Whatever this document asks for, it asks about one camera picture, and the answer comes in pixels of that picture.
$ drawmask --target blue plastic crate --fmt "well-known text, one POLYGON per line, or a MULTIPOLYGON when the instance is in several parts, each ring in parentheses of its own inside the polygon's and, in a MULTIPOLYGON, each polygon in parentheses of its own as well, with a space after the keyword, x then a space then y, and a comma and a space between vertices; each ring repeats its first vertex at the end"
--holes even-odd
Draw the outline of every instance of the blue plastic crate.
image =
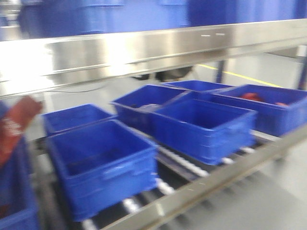
POLYGON ((307 17, 307 0, 297 0, 295 18, 299 19, 306 17, 307 17))
POLYGON ((190 0, 191 26, 248 23, 256 21, 258 0, 190 0))
POLYGON ((281 136, 307 121, 306 91, 245 85, 219 92, 213 101, 258 111, 256 130, 274 136, 281 136), (257 93, 264 102, 239 98, 248 92, 257 93), (276 105, 278 102, 288 106, 276 105))
POLYGON ((189 20, 191 26, 202 26, 301 18, 302 1, 190 0, 189 20))
POLYGON ((84 104, 42 115, 48 136, 95 122, 115 119, 116 116, 93 104, 84 104))
POLYGON ((187 0, 44 0, 45 36, 188 26, 187 0))
POLYGON ((297 0, 258 0, 257 21, 276 21, 297 18, 297 0))
POLYGON ((174 81, 163 83, 163 85, 170 86, 170 87, 177 87, 181 89, 191 90, 195 92, 215 92, 218 89, 229 88, 231 86, 201 81, 201 80, 184 80, 184 81, 174 81))
POLYGON ((166 104, 183 100, 188 92, 158 85, 145 85, 111 102, 119 120, 149 135, 153 132, 149 113, 166 104))
POLYGON ((206 164, 254 144, 255 111, 188 100, 152 113, 154 138, 206 164))
POLYGON ((0 218, 0 230, 38 230, 34 192, 18 145, 10 160, 0 169, 0 206, 8 211, 0 218))
POLYGON ((47 138, 74 221, 156 187, 156 146, 116 120, 47 138))
POLYGON ((23 5, 21 7, 17 21, 23 38, 46 37, 43 14, 43 8, 38 4, 23 5))

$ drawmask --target crate rim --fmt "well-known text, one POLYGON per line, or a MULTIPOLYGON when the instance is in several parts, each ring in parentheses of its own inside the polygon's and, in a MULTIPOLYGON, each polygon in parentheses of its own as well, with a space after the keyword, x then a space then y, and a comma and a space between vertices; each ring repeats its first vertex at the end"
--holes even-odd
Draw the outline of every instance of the crate rim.
MULTIPOLYGON (((133 131, 130 127, 127 127, 126 125, 124 125, 123 123, 121 123, 120 121, 118 120, 107 120, 107 121, 100 121, 98 122, 100 124, 104 124, 104 123, 115 123, 119 126, 121 126, 122 128, 124 128, 125 130, 127 130, 128 132, 130 132, 132 135, 135 135, 136 137, 140 138, 142 141, 146 142, 148 144, 148 147, 146 149, 142 149, 140 151, 137 151, 135 152, 134 154, 131 154, 129 156, 126 156, 125 157, 125 160, 126 159, 130 159, 130 158, 134 158, 138 155, 142 155, 143 152, 145 151, 152 151, 152 150, 156 150, 157 149, 157 144, 155 144, 154 142, 148 140, 147 138, 145 137, 142 137, 140 134, 136 133, 135 131, 133 131)), ((59 133, 59 134, 56 134, 56 135, 53 135, 53 136, 50 136, 50 137, 47 137, 47 142, 50 146, 52 146, 52 148, 54 148, 55 150, 57 150, 56 146, 53 144, 53 142, 51 141, 53 138, 57 137, 57 136, 62 136, 62 135, 65 135, 67 133, 70 133, 70 132, 75 132, 79 129, 82 129, 82 128, 85 128, 85 127, 90 127, 90 126, 96 126, 97 123, 95 124, 91 124, 91 125, 88 125, 88 126, 83 126, 83 127, 79 127, 79 128, 76 128, 76 129, 72 129, 72 130, 69 130, 68 132, 65 132, 65 133, 59 133)), ((93 172, 98 172, 100 170, 104 170, 104 169, 107 169, 109 167, 113 167, 114 165, 116 164, 121 164, 124 160, 121 158, 121 159, 117 159, 115 161, 112 161, 110 163, 108 163, 107 165, 102 165, 102 166, 98 166, 96 168, 93 168, 93 169, 90 169, 90 170, 87 170, 83 173, 80 173, 80 174, 76 174, 76 175, 70 175, 69 172, 68 172, 68 169, 67 167, 65 166, 65 164, 63 163, 62 161, 62 157, 61 155, 57 152, 57 151, 52 151, 52 154, 50 154, 49 152, 49 156, 52 158, 52 160, 54 161, 54 163, 58 166, 58 168, 60 169, 59 170, 59 173, 62 174, 63 178, 65 180, 72 180, 72 179, 77 179, 79 177, 82 177, 82 176, 85 176, 87 174, 92 174, 93 172)))
POLYGON ((266 106, 266 107, 270 107, 270 108, 273 108, 273 109, 279 109, 279 110, 283 110, 283 111, 289 111, 289 110, 293 109, 294 107, 299 106, 301 103, 304 102, 305 99, 307 99, 307 92, 306 92, 305 98, 298 100, 294 103, 291 103, 291 104, 289 104, 289 106, 282 106, 282 105, 276 105, 276 104, 271 104, 271 103, 266 103, 266 102, 257 102, 257 101, 253 101, 253 100, 240 98, 240 97, 234 97, 234 96, 228 96, 228 95, 222 94, 224 92, 232 91, 232 90, 235 90, 235 89, 246 88, 248 86, 253 86, 253 87, 256 87, 256 88, 278 89, 278 90, 281 90, 281 91, 284 91, 284 92, 294 90, 294 89, 288 89, 288 88, 278 88, 278 87, 271 87, 271 86, 245 84, 245 85, 241 85, 241 86, 238 86, 238 87, 233 87, 231 89, 224 89, 222 91, 214 93, 213 96, 218 96, 220 98, 226 97, 226 98, 231 99, 233 101, 239 100, 239 101, 249 102, 251 104, 255 104, 255 105, 258 105, 258 106, 266 106))
POLYGON ((153 112, 153 114, 158 115, 158 116, 162 116, 162 117, 164 117, 164 118, 171 119, 172 121, 176 121, 176 122, 179 122, 179 123, 181 123, 181 124, 188 124, 188 125, 191 125, 191 126, 194 127, 194 128, 200 128, 200 129, 202 129, 202 130, 205 130, 205 131, 207 131, 207 132, 212 132, 212 133, 214 134, 214 132, 219 131, 220 129, 226 128, 226 127, 228 126, 227 124, 229 124, 229 123, 235 123, 236 121, 241 120, 243 117, 256 116, 257 113, 258 113, 257 111, 251 110, 251 109, 240 108, 240 107, 235 107, 235 106, 230 106, 230 105, 224 105, 224 104, 219 104, 219 103, 214 103, 214 102, 208 102, 208 101, 203 101, 203 100, 197 100, 197 99, 190 99, 190 100, 186 100, 186 101, 183 101, 183 102, 179 102, 179 103, 177 103, 177 104, 183 104, 183 103, 186 103, 187 101, 197 101, 197 102, 202 102, 202 103, 204 103, 204 104, 218 104, 218 105, 220 105, 220 106, 222 106, 222 107, 232 107, 232 108, 236 108, 236 109, 239 109, 239 110, 242 110, 242 111, 245 110, 246 113, 243 114, 243 115, 241 115, 240 117, 237 117, 237 118, 235 118, 235 119, 233 119, 233 120, 231 120, 231 121, 228 121, 228 122, 226 122, 226 123, 224 123, 224 124, 221 124, 221 125, 219 125, 219 126, 217 126, 217 127, 210 128, 210 129, 209 129, 209 128, 204 128, 204 127, 201 127, 201 126, 197 126, 197 125, 194 125, 194 124, 189 123, 189 122, 180 121, 180 120, 175 119, 175 118, 173 118, 173 117, 170 117, 170 116, 166 116, 166 115, 160 114, 160 113, 158 113, 158 111, 153 112))
POLYGON ((57 134, 60 134, 60 133, 63 133, 63 132, 67 132, 71 129, 75 129, 75 128, 80 128, 80 127, 83 127, 83 126, 87 126, 87 125, 91 125, 91 124, 94 124, 94 123, 97 123, 99 121, 104 121, 104 120, 107 120, 107 119, 115 119, 117 117, 117 115, 115 114, 112 114, 110 113, 109 111, 106 111, 104 110, 103 108, 100 108, 99 106, 93 104, 93 103, 86 103, 86 104, 82 104, 82 105, 78 105, 78 106, 74 106, 74 107, 70 107, 70 108, 66 108, 66 109, 60 109, 60 110, 57 110, 57 111, 53 111, 53 112, 50 112, 50 113, 44 113, 44 114, 41 114, 40 115, 42 118, 43 118, 43 122, 48 125, 49 129, 50 129, 50 132, 52 133, 51 135, 57 135, 57 134), (97 121, 93 121, 93 122, 90 122, 90 123, 86 123, 86 124, 81 124, 81 125, 78 125, 78 126, 75 126, 75 127, 72 127, 72 128, 65 128, 65 129, 62 129, 62 130, 55 130, 53 128, 53 126, 50 124, 49 120, 48 120, 48 116, 50 114, 56 114, 56 113, 59 113, 59 112, 62 112, 62 111, 65 111, 65 110, 70 110, 70 109, 74 109, 74 108, 79 108, 79 107, 85 107, 85 106, 92 106, 94 107, 95 109, 98 109, 106 114, 109 115, 109 117, 106 117, 106 118, 103 118, 103 119, 99 119, 97 121))

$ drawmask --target metal frame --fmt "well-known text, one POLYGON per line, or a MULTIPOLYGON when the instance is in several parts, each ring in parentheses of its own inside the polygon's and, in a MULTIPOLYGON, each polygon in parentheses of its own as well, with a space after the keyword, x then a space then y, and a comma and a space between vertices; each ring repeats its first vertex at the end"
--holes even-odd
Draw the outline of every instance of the metal frame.
POLYGON ((0 42, 0 99, 307 43, 307 19, 0 42))

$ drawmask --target red item in crate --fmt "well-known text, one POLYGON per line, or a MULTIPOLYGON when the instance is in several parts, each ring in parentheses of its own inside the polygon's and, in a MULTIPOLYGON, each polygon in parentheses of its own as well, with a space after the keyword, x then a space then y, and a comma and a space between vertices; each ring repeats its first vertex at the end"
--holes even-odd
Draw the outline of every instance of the red item in crate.
POLYGON ((41 109, 41 103, 25 96, 0 120, 0 167, 8 161, 25 129, 41 109))
POLYGON ((0 206, 0 219, 6 217, 6 213, 8 212, 9 207, 9 205, 0 206))
POLYGON ((276 104, 276 105, 280 105, 280 106, 288 106, 287 104, 282 103, 282 102, 276 102, 275 104, 276 104))
POLYGON ((252 101, 257 101, 257 102, 263 102, 263 99, 258 96, 257 93, 255 92, 248 92, 240 96, 240 98, 247 99, 247 100, 252 100, 252 101))

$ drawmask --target metal leg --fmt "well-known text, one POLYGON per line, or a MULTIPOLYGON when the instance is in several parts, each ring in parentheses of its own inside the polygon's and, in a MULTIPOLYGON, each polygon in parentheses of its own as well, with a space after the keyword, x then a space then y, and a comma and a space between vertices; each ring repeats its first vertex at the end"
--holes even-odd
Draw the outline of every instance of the metal leg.
POLYGON ((300 80, 297 86, 298 90, 306 90, 307 84, 307 57, 304 57, 303 68, 300 76, 300 80))
POLYGON ((223 71, 224 71, 224 66, 225 66, 225 61, 219 61, 219 66, 217 70, 217 75, 216 75, 216 83, 222 83, 223 82, 223 71))

